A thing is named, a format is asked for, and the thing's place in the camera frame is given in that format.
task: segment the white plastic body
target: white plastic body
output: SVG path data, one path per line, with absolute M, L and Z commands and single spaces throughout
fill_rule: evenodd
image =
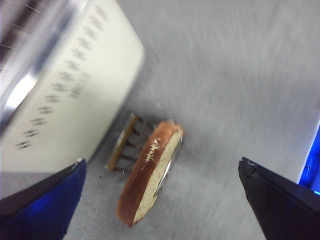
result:
M 1 139 L 2 172 L 57 172 L 89 160 L 144 60 L 114 0 L 90 0 Z

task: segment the gray surface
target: gray surface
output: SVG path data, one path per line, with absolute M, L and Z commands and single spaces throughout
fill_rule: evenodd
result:
M 88 165 L 64 239 L 264 239 L 238 161 L 246 156 L 298 179 L 320 117 L 320 3 L 120 4 L 145 46 L 146 63 Z M 130 112 L 175 119 L 186 132 L 155 206 L 133 228 L 115 212 L 127 175 L 104 169 Z M 9 184 L 10 176 L 2 179 Z

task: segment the gray carpet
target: gray carpet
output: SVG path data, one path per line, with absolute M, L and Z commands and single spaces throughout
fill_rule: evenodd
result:
M 119 3 L 146 60 L 88 165 L 64 239 L 264 239 L 238 161 L 245 156 L 298 180 L 320 118 L 319 1 Z M 186 135 L 155 206 L 128 228 L 115 212 L 128 175 L 104 166 L 131 112 L 174 119 Z M 14 178 L 3 181 L 14 191 Z

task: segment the blue light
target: blue light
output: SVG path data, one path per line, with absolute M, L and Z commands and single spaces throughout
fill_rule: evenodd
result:
M 314 193 L 320 193 L 320 128 L 318 126 L 317 133 L 310 148 L 310 152 L 306 159 L 304 169 L 299 181 L 300 185 L 303 185 L 309 189 L 315 191 Z

